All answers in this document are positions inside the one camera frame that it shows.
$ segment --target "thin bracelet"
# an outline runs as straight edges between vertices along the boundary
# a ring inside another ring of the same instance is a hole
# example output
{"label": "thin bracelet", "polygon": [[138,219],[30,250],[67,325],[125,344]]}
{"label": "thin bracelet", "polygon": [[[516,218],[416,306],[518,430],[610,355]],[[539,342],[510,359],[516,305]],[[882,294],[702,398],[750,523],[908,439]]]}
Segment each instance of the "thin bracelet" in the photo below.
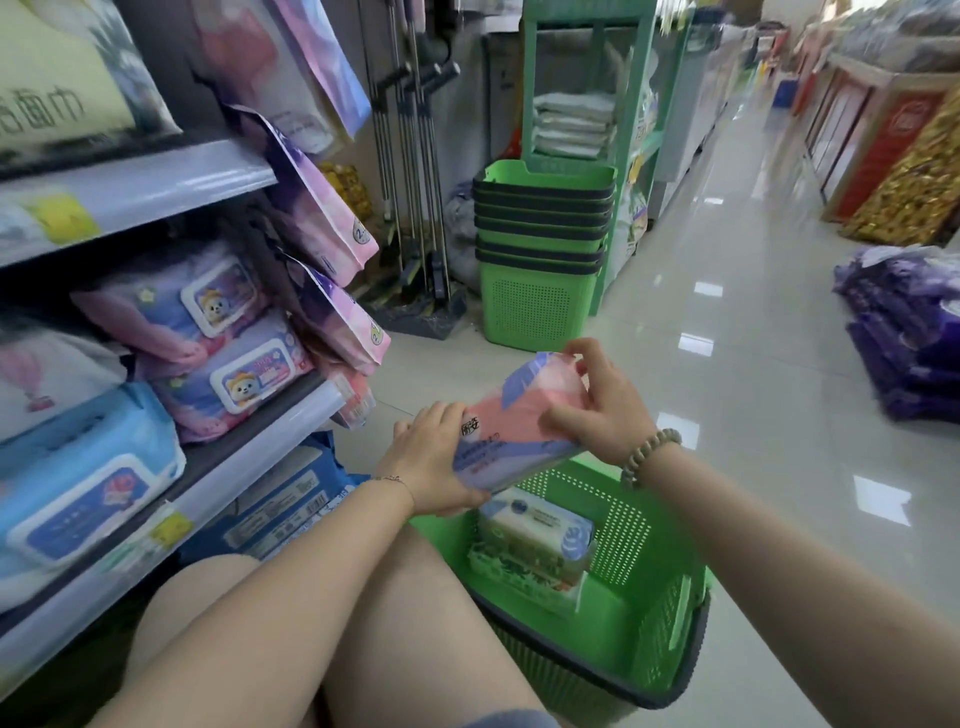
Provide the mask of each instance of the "thin bracelet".
{"label": "thin bracelet", "polygon": [[634,454],[627,460],[623,466],[623,472],[620,474],[620,483],[627,488],[639,488],[639,470],[643,462],[650,457],[653,452],[662,448],[667,443],[683,444],[683,438],[680,433],[671,428],[662,429],[656,435],[647,440],[643,445],[634,450]]}

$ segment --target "blue wipes package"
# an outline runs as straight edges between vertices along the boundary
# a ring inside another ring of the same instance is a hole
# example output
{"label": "blue wipes package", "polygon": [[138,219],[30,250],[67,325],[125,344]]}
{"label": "blue wipes package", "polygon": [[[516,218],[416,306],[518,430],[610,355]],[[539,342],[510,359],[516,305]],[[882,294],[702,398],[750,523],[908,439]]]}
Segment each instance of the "blue wipes package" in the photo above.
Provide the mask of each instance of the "blue wipes package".
{"label": "blue wipes package", "polygon": [[331,433],[314,432],[187,541],[180,559],[193,563],[225,553],[264,559],[366,479],[337,462]]}
{"label": "blue wipes package", "polygon": [[0,444],[0,611],[33,596],[185,465],[173,421],[143,383]]}

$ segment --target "yellow price label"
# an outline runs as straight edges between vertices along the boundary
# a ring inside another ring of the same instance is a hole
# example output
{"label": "yellow price label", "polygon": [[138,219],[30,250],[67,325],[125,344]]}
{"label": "yellow price label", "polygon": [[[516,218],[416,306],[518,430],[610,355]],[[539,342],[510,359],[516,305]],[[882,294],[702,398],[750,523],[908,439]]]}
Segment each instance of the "yellow price label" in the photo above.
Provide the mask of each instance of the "yellow price label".
{"label": "yellow price label", "polygon": [[163,521],[154,526],[150,537],[161,546],[173,548],[183,537],[193,530],[193,522],[183,513],[171,513]]}
{"label": "yellow price label", "polygon": [[54,245],[73,245],[100,235],[100,226],[73,195],[56,193],[21,203]]}

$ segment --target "tiled floor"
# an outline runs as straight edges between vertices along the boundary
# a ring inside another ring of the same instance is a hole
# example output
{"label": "tiled floor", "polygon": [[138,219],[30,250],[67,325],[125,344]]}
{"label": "tiled floor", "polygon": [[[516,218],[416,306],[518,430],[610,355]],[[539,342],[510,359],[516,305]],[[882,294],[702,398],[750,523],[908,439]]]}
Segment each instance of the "tiled floor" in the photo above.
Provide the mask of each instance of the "tiled floor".
{"label": "tiled floor", "polygon": [[[878,411],[830,293],[853,244],[818,220],[796,143],[779,144],[786,122],[759,101],[729,109],[588,334],[704,460],[960,624],[960,428]],[[445,342],[394,336],[380,406],[337,435],[349,467],[369,471],[394,420],[475,400],[529,357],[478,324]],[[825,723],[718,588],[686,695],[624,725]]]}

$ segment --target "price tag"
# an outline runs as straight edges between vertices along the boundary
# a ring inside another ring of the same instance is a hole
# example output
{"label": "price tag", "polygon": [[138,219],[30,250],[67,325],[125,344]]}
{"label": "price tag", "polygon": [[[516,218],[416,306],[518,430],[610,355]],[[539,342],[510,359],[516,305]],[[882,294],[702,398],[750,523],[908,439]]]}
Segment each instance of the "price tag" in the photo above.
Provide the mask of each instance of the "price tag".
{"label": "price tag", "polygon": [[59,192],[35,197],[21,203],[46,235],[57,246],[73,245],[100,234],[100,226],[71,194]]}

